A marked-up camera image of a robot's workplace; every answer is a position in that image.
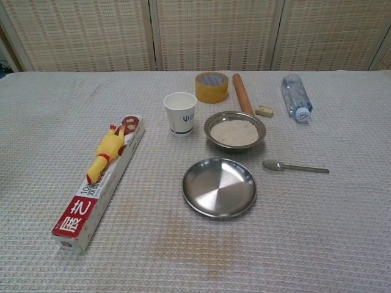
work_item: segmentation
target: rice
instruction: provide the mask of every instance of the rice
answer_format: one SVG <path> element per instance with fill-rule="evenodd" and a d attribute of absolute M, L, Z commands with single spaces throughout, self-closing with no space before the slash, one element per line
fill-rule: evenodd
<path fill-rule="evenodd" d="M 257 128 L 244 120 L 223 121 L 212 127 L 210 135 L 220 143 L 241 147 L 258 140 Z"/>

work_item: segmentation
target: roll of tape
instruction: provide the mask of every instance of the roll of tape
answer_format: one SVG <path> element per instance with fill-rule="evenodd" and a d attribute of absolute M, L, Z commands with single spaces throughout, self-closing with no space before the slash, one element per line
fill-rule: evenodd
<path fill-rule="evenodd" d="M 204 103 L 220 103 L 228 97 L 228 77 L 218 72 L 204 72 L 195 77 L 195 96 Z"/>

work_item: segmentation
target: metal plate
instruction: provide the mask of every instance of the metal plate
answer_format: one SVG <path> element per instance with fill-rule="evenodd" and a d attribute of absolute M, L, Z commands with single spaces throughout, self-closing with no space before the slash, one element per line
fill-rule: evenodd
<path fill-rule="evenodd" d="M 182 191 L 192 208 L 209 217 L 234 217 L 251 207 L 257 185 L 250 172 L 228 159 L 205 159 L 191 166 Z"/>

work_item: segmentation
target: spoon handle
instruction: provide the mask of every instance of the spoon handle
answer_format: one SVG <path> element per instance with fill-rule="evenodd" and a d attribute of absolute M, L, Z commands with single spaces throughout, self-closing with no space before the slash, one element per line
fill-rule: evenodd
<path fill-rule="evenodd" d="M 310 168 L 310 167 L 301 167 L 301 166 L 293 166 L 293 165 L 285 165 L 285 167 L 291 170 L 307 171 L 307 172 L 314 172 L 314 173 L 328 174 L 330 172 L 328 169 L 320 169 L 320 168 Z"/>

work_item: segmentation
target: yellow rubber chicken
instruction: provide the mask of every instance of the yellow rubber chicken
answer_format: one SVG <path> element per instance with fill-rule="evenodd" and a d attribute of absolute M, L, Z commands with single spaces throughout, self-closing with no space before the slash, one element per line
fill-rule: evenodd
<path fill-rule="evenodd" d="M 97 147 L 97 156 L 86 174 L 89 184 L 97 182 L 105 166 L 118 157 L 118 150 L 125 142 L 124 126 L 120 126 L 118 135 L 114 134 L 115 129 L 115 125 L 110 125 L 109 132 Z"/>

